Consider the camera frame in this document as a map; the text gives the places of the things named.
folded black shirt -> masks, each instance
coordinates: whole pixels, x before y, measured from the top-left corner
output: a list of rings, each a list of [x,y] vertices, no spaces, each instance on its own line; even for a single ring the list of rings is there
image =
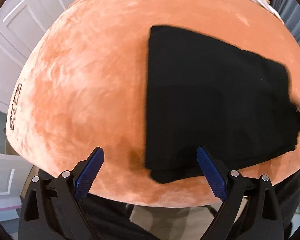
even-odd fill
[[[200,146],[230,169],[295,149],[300,113],[278,62],[189,30],[153,26],[147,85],[145,165],[159,183],[201,176]]]

fuzzy orange fabric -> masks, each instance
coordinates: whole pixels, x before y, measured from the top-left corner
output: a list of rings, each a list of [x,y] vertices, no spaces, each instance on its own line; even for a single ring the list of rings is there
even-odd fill
[[[290,99],[300,104],[300,47],[278,18],[250,0],[76,0],[20,74],[14,128],[7,122],[12,147],[53,176],[102,147],[105,162],[90,192],[108,199],[160,207],[218,202],[205,177],[158,184],[144,167],[147,39],[157,24],[284,64]],[[299,168],[300,135],[295,151],[241,172],[268,174],[276,184]]]

white door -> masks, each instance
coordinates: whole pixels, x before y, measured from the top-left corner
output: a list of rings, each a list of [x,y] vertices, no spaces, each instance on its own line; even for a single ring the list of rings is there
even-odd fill
[[[74,0],[6,0],[0,8],[0,111],[7,113],[15,83],[47,29]]]
[[[31,168],[21,156],[0,154],[0,209],[21,206],[20,194]]]

silver screw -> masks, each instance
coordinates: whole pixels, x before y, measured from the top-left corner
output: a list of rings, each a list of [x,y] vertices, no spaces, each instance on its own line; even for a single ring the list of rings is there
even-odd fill
[[[269,181],[269,177],[267,175],[262,175],[261,178],[264,180],[264,181]]]
[[[236,170],[230,171],[231,176],[233,177],[238,177],[239,176],[239,172]]]
[[[33,178],[32,178],[32,182],[37,182],[39,180],[39,176],[34,176]]]
[[[69,177],[70,176],[70,171],[64,171],[63,173],[62,173],[62,177],[64,177],[64,178],[67,178],[67,177]]]

blue textured pad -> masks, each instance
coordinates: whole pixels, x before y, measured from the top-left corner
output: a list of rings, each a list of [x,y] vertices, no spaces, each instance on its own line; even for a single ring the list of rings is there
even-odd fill
[[[74,197],[78,201],[81,198],[87,196],[92,183],[94,182],[102,164],[104,161],[104,153],[101,148],[99,148],[89,162],[86,164],[85,168],[81,172],[80,176],[75,182],[75,193]]]
[[[212,192],[224,202],[227,198],[226,182],[202,147],[199,147],[197,150],[197,160]]]

